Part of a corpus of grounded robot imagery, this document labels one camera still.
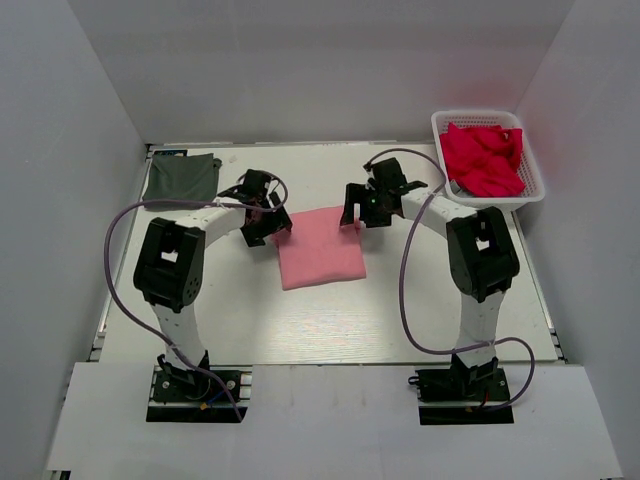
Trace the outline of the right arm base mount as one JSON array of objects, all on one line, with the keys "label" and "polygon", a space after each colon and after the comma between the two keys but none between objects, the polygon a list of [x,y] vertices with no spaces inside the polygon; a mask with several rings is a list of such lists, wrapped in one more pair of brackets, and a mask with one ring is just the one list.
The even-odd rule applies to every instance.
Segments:
[{"label": "right arm base mount", "polygon": [[407,383],[417,394],[421,426],[514,423],[506,374],[496,361],[477,377],[455,357],[448,368],[416,370]]}]

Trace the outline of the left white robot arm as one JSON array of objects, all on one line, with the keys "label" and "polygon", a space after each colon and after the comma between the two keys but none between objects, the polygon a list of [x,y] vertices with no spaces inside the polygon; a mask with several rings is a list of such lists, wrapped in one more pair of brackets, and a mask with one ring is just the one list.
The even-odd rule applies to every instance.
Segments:
[{"label": "left white robot arm", "polygon": [[276,233],[292,230],[284,200],[270,186],[280,179],[249,169],[239,183],[212,200],[154,200],[165,209],[177,206],[189,213],[178,220],[156,217],[147,227],[134,270],[134,287],[151,305],[162,335],[169,339],[158,358],[161,369],[188,398],[199,399],[211,387],[208,351],[195,318],[206,249],[233,231],[250,248],[264,246]]}]

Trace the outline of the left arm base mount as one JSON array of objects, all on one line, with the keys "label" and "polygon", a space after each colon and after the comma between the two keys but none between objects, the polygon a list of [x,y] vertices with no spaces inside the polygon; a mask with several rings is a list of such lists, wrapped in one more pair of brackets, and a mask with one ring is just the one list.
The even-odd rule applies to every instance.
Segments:
[{"label": "left arm base mount", "polygon": [[211,371],[230,392],[210,376],[176,368],[159,355],[149,391],[148,423],[236,424],[248,410],[252,387],[251,367],[223,367]]}]

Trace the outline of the pink t-shirt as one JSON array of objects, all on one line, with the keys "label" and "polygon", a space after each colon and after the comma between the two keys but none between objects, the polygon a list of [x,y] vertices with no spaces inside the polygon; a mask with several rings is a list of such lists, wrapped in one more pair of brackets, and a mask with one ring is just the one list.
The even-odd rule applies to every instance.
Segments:
[{"label": "pink t-shirt", "polygon": [[342,226],[342,213],[340,206],[294,213],[292,229],[272,236],[283,290],[366,277],[360,224]]}]

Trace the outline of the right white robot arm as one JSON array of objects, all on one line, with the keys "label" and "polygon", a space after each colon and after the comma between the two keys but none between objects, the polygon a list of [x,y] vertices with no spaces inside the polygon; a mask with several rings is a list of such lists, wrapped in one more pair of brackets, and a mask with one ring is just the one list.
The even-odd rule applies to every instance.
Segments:
[{"label": "right white robot arm", "polygon": [[[403,330],[417,350],[451,358],[451,384],[472,399],[497,374],[496,331],[499,311],[520,262],[504,214],[496,207],[473,209],[440,193],[441,188],[408,181],[395,158],[369,161],[364,184],[349,183],[340,219],[342,226],[362,221],[368,228],[388,227],[397,216],[411,222],[400,266],[398,300]],[[459,335],[451,350],[420,345],[410,332],[405,304],[409,251],[418,227],[437,233],[447,243],[449,271],[461,294]]]}]

